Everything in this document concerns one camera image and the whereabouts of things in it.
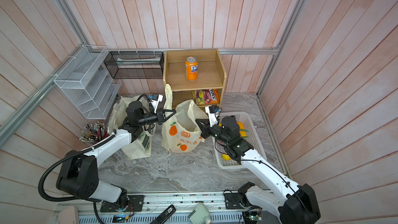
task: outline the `white plastic basket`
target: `white plastic basket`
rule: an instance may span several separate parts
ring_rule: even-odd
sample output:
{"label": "white plastic basket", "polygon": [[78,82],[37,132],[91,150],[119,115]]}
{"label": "white plastic basket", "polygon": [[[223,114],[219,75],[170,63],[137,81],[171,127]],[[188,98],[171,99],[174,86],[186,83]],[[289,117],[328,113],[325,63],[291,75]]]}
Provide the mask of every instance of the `white plastic basket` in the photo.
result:
{"label": "white plastic basket", "polygon": [[[264,148],[261,145],[260,138],[257,135],[256,129],[254,128],[253,122],[250,119],[249,114],[246,112],[222,112],[218,119],[222,122],[222,118],[226,116],[235,116],[236,121],[242,122],[243,126],[245,127],[245,130],[247,130],[246,135],[246,141],[249,142],[259,153],[260,155],[264,158],[267,159],[266,153],[264,152]],[[213,137],[213,145],[216,143],[215,138]],[[220,152],[224,152],[224,147],[216,143],[215,145],[217,147],[217,150]],[[216,148],[214,148],[214,152],[216,153],[216,159],[217,163],[220,168],[222,169],[243,169],[244,166],[241,164],[238,164],[235,160],[224,160],[221,157],[221,153],[218,152]]]}

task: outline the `fanta can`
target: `fanta can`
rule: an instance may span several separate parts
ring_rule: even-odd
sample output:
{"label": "fanta can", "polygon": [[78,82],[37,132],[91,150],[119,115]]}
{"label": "fanta can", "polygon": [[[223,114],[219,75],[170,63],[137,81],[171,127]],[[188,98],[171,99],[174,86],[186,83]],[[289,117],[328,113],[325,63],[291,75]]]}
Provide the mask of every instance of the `fanta can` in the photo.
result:
{"label": "fanta can", "polygon": [[188,80],[196,80],[198,77],[198,62],[195,57],[188,57],[185,61],[185,72]]}

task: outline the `bunch of pencils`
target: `bunch of pencils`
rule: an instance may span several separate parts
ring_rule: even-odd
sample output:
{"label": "bunch of pencils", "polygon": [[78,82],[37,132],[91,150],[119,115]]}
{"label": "bunch of pencils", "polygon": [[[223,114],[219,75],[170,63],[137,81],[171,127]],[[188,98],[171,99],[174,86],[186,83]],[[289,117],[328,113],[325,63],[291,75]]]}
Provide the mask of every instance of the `bunch of pencils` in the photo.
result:
{"label": "bunch of pencils", "polygon": [[109,136],[108,132],[105,130],[105,124],[99,121],[95,123],[94,126],[90,124],[84,128],[86,131],[82,131],[82,134],[80,134],[80,140],[82,142],[95,144]]}

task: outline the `snack package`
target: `snack package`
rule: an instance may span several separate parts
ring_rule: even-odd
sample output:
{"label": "snack package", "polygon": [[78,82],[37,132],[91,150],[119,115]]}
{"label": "snack package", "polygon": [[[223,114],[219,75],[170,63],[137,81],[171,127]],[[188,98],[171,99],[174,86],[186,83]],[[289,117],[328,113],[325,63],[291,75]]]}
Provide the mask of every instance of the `snack package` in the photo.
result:
{"label": "snack package", "polygon": [[193,100],[197,105],[217,104],[220,102],[217,90],[192,90]]}

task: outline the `black mounting plate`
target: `black mounting plate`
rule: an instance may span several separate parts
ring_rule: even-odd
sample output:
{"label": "black mounting plate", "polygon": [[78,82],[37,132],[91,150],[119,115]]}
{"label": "black mounting plate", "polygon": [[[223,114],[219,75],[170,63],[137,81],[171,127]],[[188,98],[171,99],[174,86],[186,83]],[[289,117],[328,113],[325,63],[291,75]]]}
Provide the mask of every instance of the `black mounting plate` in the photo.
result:
{"label": "black mounting plate", "polygon": [[[129,203],[132,202],[132,209],[134,212],[141,212],[142,211],[142,204],[144,202],[144,195],[129,195]],[[131,209],[129,206],[127,206],[126,210],[124,212],[130,212]],[[101,205],[101,210],[100,212],[102,213],[107,213],[107,212],[116,212],[115,209],[113,209],[108,202],[103,202]]]}
{"label": "black mounting plate", "polygon": [[243,207],[240,205],[240,197],[239,193],[224,193],[225,198],[225,208],[226,209],[242,209]]}

